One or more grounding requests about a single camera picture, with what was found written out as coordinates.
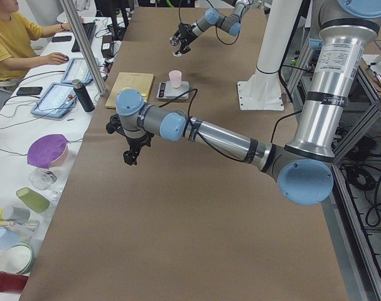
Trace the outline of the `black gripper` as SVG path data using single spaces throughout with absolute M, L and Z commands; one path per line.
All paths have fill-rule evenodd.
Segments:
M 137 165 L 137 158 L 141 153 L 141 148 L 144 146 L 151 147 L 151 141 L 154 137 L 154 134 L 150 132 L 145 132 L 139 138 L 129 137 L 127 134 L 124 134 L 126 141 L 129 145 L 129 149 L 123 152 L 122 156 L 126 164 Z
M 189 45 L 199 37 L 199 27 L 192 26 L 192 31 L 179 31 L 177 29 L 173 37 L 181 41 L 173 46 L 173 54 L 185 55 L 191 50 Z

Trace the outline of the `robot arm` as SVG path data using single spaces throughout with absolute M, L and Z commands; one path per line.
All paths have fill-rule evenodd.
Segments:
M 225 3 L 233 7 L 230 15 L 222 14 L 217 8 L 210 4 L 204 14 L 191 24 L 182 22 L 181 13 L 178 11 L 179 24 L 178 29 L 170 37 L 169 43 L 171 45 L 172 54 L 176 57 L 185 55 L 191 48 L 190 45 L 194 40 L 200 37 L 204 32 L 210 28 L 215 28 L 218 40 L 225 45 L 232 45 L 237 41 L 240 30 L 242 28 L 242 18 L 246 12 L 253 6 L 259 6 L 258 1 L 225 1 Z M 235 37 L 235 41 L 226 43 L 218 36 L 218 30 L 226 32 L 230 36 Z
M 116 97 L 117 118 L 130 146 L 124 160 L 135 164 L 141 147 L 149 145 L 154 135 L 171 141 L 186 137 L 233 160 L 255 165 L 296 204 L 325 200 L 333 189 L 331 141 L 363 49 L 377 36 L 381 1 L 323 1 L 316 20 L 323 41 L 321 53 L 296 133 L 284 147 L 263 144 L 198 117 L 165 110 L 145 102 L 137 90 L 128 89 Z

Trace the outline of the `person's hand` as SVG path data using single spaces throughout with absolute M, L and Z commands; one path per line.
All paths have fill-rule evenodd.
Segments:
M 50 53 L 49 55 L 42 56 L 42 59 L 44 61 L 44 64 L 46 65 L 61 65 L 64 63 L 67 63 L 67 61 L 64 61 L 60 55 L 64 55 L 63 53 L 60 52 L 53 52 Z

